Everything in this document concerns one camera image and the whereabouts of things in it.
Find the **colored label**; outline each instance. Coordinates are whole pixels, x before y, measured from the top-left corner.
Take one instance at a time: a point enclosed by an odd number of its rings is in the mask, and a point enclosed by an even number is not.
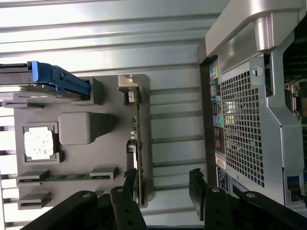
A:
[[[224,118],[222,115],[213,116],[213,126],[224,128]]]
[[[210,70],[210,81],[213,81],[214,79],[217,79],[219,77],[218,69],[217,67],[214,67],[212,70]]]
[[[221,101],[221,96],[216,96],[216,97],[215,97],[215,101],[216,101],[216,102],[220,102],[220,101]]]
[[[220,166],[222,169],[226,169],[226,160],[225,157],[223,157],[219,153],[215,153],[215,163]]]

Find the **white wall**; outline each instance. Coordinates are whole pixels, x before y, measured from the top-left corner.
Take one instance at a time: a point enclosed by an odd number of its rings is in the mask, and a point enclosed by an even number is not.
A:
[[[197,45],[227,3],[0,2],[0,63],[37,60],[77,76],[142,73],[150,78],[156,195],[142,210],[149,225],[201,224],[188,193],[189,170],[204,167],[205,159]],[[6,116],[0,118],[1,127],[13,125],[12,110],[0,108],[0,115]],[[17,174],[14,142],[13,131],[0,132],[0,170],[9,175],[2,176],[2,195],[13,198],[3,206],[7,229],[49,209],[18,211],[18,190],[9,179]]]

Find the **corrugated metal panel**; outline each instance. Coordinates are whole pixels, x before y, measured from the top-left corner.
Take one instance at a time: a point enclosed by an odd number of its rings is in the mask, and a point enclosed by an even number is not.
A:
[[[77,76],[150,78],[155,198],[149,225],[198,225],[189,170],[205,154],[197,45],[228,0],[0,1],[0,63],[38,60]],[[0,108],[1,195],[6,229],[49,208],[19,211],[13,111]]]

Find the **computer case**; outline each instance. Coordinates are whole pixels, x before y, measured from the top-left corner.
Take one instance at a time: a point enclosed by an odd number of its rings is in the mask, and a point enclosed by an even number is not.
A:
[[[209,185],[304,216],[306,28],[305,0],[231,0],[198,48]]]

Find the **ventilation grille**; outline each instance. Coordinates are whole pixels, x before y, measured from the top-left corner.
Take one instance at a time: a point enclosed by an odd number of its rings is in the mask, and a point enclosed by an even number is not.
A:
[[[221,87],[227,165],[264,187],[258,88],[249,71]]]

